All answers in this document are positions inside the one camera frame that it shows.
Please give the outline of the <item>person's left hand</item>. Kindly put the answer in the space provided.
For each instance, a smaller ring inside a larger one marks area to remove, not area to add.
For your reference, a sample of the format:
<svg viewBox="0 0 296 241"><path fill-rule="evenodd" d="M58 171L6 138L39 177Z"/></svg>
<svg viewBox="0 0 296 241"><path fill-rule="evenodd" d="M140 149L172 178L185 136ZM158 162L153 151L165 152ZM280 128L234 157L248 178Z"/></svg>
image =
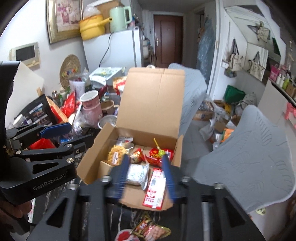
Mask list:
<svg viewBox="0 0 296 241"><path fill-rule="evenodd" d="M31 201L14 206L7 201L1 200L1 232L18 233L20 235L29 232L30 225L25 216L31 209Z"/></svg>

